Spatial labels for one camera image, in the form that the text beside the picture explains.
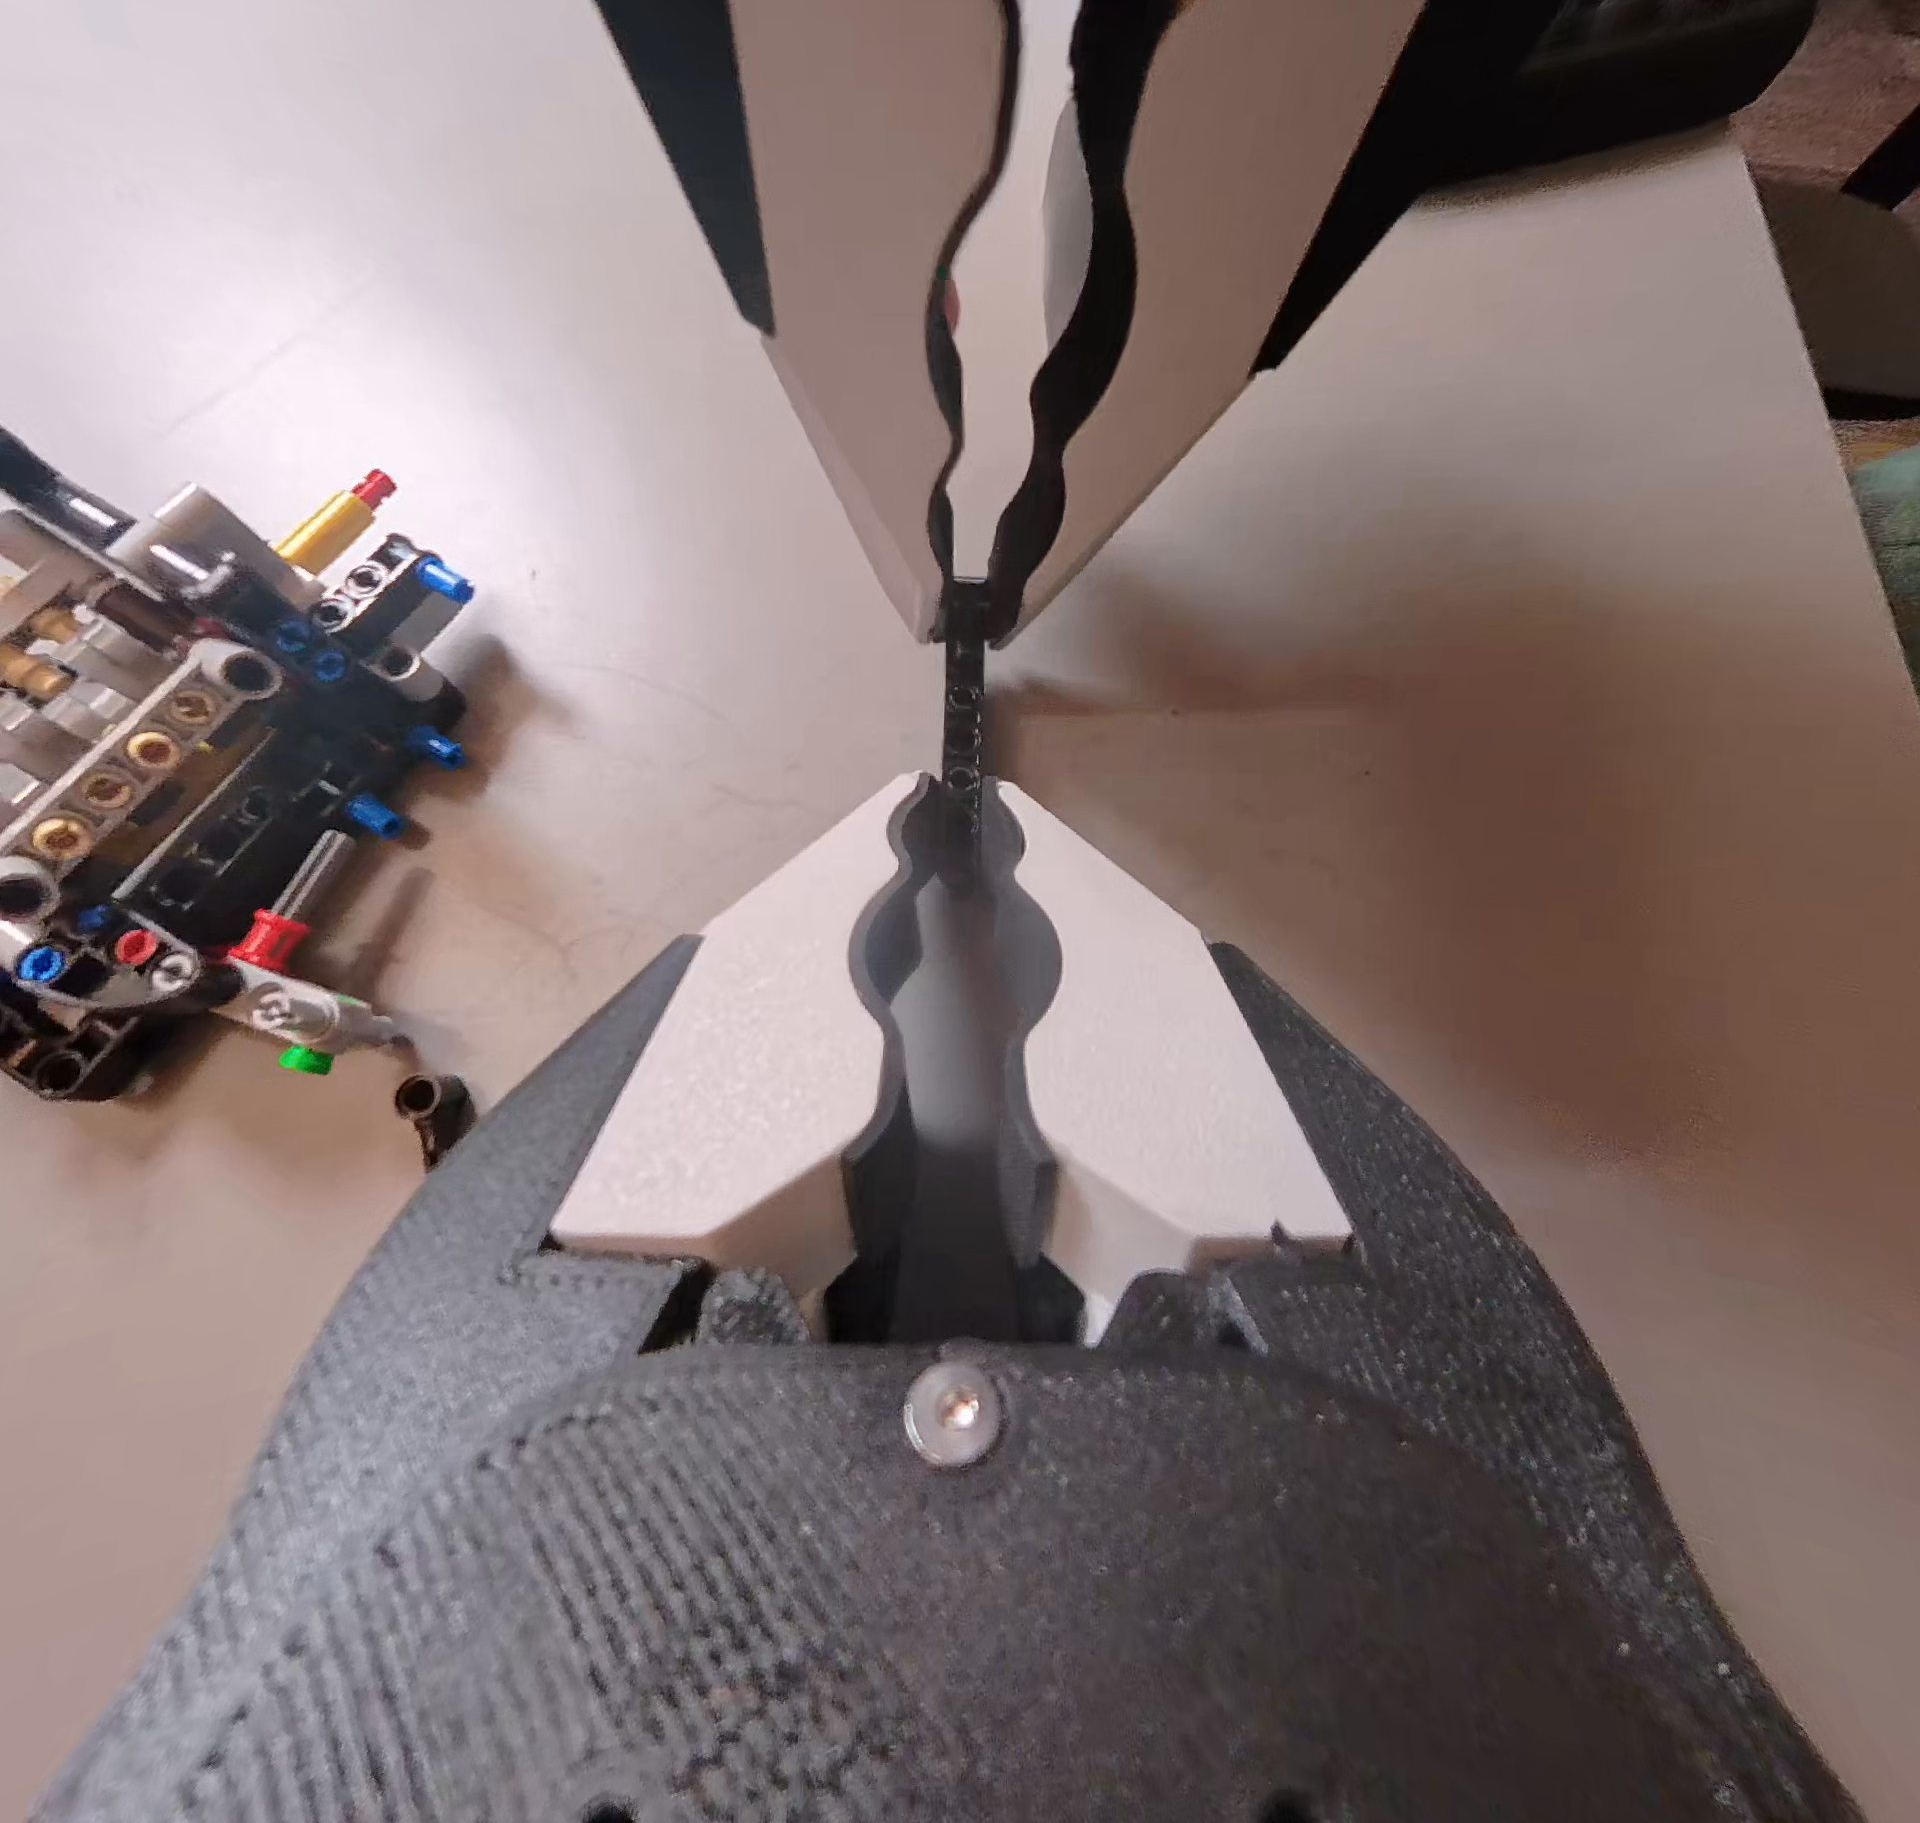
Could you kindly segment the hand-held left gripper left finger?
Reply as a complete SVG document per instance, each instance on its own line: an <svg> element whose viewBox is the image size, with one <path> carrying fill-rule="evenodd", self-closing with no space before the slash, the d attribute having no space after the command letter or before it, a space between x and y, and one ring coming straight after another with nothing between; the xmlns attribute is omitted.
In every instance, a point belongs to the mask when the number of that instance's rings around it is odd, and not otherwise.
<svg viewBox="0 0 1920 1823"><path fill-rule="evenodd" d="M714 917L549 1237L574 1253L845 1267L845 1153L875 1115L883 1031L851 939L895 879L899 775Z"/></svg>

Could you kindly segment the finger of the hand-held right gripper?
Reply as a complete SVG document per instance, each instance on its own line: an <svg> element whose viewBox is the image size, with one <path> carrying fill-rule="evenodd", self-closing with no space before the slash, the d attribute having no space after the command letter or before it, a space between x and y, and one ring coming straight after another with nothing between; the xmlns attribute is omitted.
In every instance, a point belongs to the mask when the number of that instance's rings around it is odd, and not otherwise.
<svg viewBox="0 0 1920 1823"><path fill-rule="evenodd" d="M1079 0L1047 353L986 569L1016 635L1247 387L1427 0Z"/></svg>
<svg viewBox="0 0 1920 1823"><path fill-rule="evenodd" d="M762 345L885 601L933 637L957 409L943 267L1006 149L1016 0L728 0Z"/></svg>

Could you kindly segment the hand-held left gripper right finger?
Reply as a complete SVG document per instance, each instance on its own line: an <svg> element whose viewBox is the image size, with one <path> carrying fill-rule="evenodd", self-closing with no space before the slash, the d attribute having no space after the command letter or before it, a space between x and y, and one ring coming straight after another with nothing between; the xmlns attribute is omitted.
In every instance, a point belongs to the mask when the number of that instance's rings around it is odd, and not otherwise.
<svg viewBox="0 0 1920 1823"><path fill-rule="evenodd" d="M1041 1251L1132 1281L1352 1237L1203 933L1016 785L1016 883L1060 947L1030 1029L1030 1111L1055 1163Z"/></svg>

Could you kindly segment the black lego beam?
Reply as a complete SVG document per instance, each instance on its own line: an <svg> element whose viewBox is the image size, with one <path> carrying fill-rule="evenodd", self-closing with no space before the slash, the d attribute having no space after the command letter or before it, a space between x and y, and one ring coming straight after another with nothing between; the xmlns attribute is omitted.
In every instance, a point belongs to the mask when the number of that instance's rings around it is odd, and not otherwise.
<svg viewBox="0 0 1920 1823"><path fill-rule="evenodd" d="M943 647L938 873L948 887L966 889L982 867L989 777L986 707L994 601L986 581L948 581L938 637Z"/></svg>

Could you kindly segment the small black lego connector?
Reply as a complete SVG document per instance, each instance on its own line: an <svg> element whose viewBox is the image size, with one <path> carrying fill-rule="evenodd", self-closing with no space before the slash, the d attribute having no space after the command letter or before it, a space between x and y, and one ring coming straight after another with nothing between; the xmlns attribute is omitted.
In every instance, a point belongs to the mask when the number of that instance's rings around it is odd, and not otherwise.
<svg viewBox="0 0 1920 1823"><path fill-rule="evenodd" d="M393 1111L414 1131L425 1171L441 1163L475 1121L468 1085L454 1073L407 1075L393 1091Z"/></svg>

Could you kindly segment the multicoloured lego assembly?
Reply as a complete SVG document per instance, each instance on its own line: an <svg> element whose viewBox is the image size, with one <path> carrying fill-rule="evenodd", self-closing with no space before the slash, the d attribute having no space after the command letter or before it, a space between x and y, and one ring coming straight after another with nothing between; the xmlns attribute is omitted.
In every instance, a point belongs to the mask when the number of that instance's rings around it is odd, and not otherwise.
<svg viewBox="0 0 1920 1823"><path fill-rule="evenodd" d="M304 973L399 791L460 769L427 657L473 587L366 471L279 539L200 485L133 517L2 435L2 1073L129 1093L193 1019L326 1073L404 1029Z"/></svg>

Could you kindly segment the person's green sweatshirt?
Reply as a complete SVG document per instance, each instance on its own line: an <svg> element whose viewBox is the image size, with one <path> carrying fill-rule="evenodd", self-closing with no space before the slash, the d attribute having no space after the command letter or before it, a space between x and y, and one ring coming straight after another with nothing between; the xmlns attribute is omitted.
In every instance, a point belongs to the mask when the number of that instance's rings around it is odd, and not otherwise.
<svg viewBox="0 0 1920 1823"><path fill-rule="evenodd" d="M1918 687L1918 421L1838 421L1845 481Z"/></svg>

